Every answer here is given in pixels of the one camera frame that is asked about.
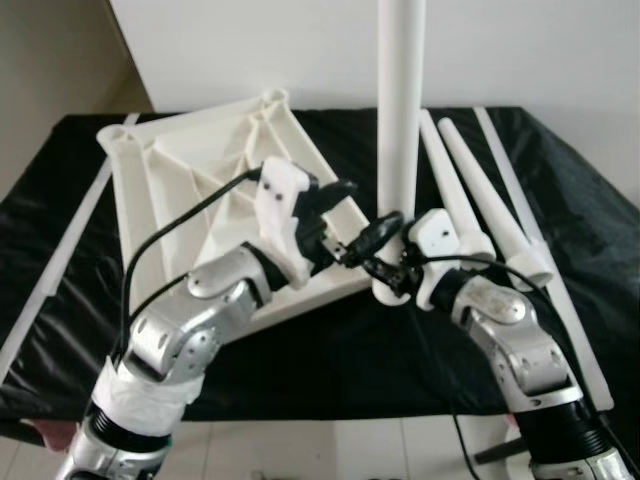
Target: white tile floor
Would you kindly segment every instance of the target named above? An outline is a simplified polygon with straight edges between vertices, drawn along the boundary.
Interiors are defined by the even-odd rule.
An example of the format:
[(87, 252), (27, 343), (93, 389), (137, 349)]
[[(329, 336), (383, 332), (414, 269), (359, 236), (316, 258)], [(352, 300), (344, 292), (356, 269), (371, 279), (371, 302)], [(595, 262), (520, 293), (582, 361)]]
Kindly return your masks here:
[[(461, 424), (471, 452), (502, 441), (507, 430), (501, 417), (463, 416)], [(61, 462), (44, 449), (0, 440), (0, 480), (50, 480)], [(526, 462), (522, 456), (512, 464), (526, 470)], [(252, 471), (269, 480), (470, 478), (448, 416), (183, 423), (158, 478), (249, 480)], [(486, 480), (509, 478), (504, 463), (477, 471)]]

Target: robotic arm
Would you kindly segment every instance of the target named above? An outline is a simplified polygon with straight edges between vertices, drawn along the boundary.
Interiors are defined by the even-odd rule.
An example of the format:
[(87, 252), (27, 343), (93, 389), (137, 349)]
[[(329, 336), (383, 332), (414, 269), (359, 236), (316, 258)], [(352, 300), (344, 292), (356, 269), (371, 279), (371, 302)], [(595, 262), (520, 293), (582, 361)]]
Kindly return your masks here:
[[(362, 266), (397, 295), (415, 296), (421, 308), (445, 311), (470, 336), (516, 417), (535, 478), (631, 479), (525, 296), (471, 276), (455, 261), (416, 268), (378, 259), (374, 254), (403, 228), (399, 213), (374, 221), (347, 246), (325, 234), (321, 215), (353, 189), (348, 182), (319, 188), (301, 169), (267, 160), (256, 196), (260, 241), (196, 268), (142, 311), (126, 352), (117, 364), (107, 359), (56, 478), (154, 478), (220, 347), (271, 301), (272, 292), (302, 287), (339, 263)], [(425, 256), (451, 253), (457, 242), (446, 212), (427, 214), (407, 238)]]

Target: white pole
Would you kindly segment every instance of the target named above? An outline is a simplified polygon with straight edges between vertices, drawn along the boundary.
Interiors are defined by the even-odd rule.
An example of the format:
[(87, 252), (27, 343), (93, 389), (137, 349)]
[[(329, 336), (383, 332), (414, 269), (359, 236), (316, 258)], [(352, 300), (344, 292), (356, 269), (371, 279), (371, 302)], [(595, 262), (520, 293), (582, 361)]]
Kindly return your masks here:
[[(520, 225), (493, 188), (493, 184), (478, 164), (460, 132), (449, 118), (438, 122), (438, 128), (482, 212), (493, 238), (507, 259), (507, 265), (523, 273), (537, 286), (546, 285), (553, 277), (551, 268), (545, 261), (542, 252), (529, 243), (520, 229)], [(509, 278), (518, 290), (530, 290), (517, 277), (509, 275)]]
[[(420, 112), (420, 133), (429, 154), (429, 162), (442, 202), (460, 239), (459, 253), (484, 260), (495, 260), (496, 252), (491, 239), (480, 229), (478, 219), (464, 193), (436, 125), (426, 109)], [(488, 266), (486, 263), (479, 262), (462, 262), (462, 265), (466, 269), (477, 270)]]
[[(426, 0), (378, 1), (378, 215), (398, 210), (406, 221), (415, 208), (425, 20)], [(396, 237), (380, 257), (398, 263), (401, 252)], [(373, 293), (386, 305), (409, 298), (377, 281)]]

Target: white wall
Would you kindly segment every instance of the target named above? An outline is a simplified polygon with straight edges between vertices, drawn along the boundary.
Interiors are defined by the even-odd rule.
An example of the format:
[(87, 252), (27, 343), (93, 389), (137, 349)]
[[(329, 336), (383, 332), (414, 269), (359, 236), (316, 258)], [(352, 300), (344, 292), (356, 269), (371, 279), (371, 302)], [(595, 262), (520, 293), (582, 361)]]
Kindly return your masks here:
[(100, 0), (0, 2), (0, 199), (67, 113), (91, 113), (128, 53)]
[[(375, 0), (111, 0), (158, 110), (376, 103)], [(522, 105), (638, 203), (637, 0), (428, 0), (424, 101)]]

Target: black fabric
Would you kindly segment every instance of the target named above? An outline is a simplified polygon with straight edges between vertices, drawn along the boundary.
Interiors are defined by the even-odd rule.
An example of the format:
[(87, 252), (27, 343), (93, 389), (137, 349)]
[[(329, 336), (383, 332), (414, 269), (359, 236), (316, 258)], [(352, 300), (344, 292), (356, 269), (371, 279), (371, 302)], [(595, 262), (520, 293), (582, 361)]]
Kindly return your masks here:
[[(638, 210), (574, 150), (519, 108), (489, 111), (558, 263), (605, 373), (614, 427), (637, 456)], [(453, 119), (498, 192), (495, 162), (471, 109), (434, 109)], [(340, 178), (359, 184), (376, 214), (376, 112), (301, 111), (296, 116)], [(146, 116), (141, 121), (159, 118)], [(0, 339), (8, 334), (104, 153), (96, 131), (122, 117), (68, 117), (0, 206)], [(60, 172), (93, 165), (70, 188)], [(441, 206), (421, 147), (416, 211)], [(506, 283), (500, 272), (490, 277)], [(111, 184), (102, 195), (58, 294), (45, 302), (0, 387), (0, 417), (78, 419), (117, 334), (120, 248)], [(534, 299), (541, 323), (557, 327)], [(414, 330), (417, 319), (425, 356)], [(319, 308), (226, 346), (210, 366), (189, 420), (346, 419), (505, 411), (476, 347), (437, 312), (387, 308), (370, 292)]]

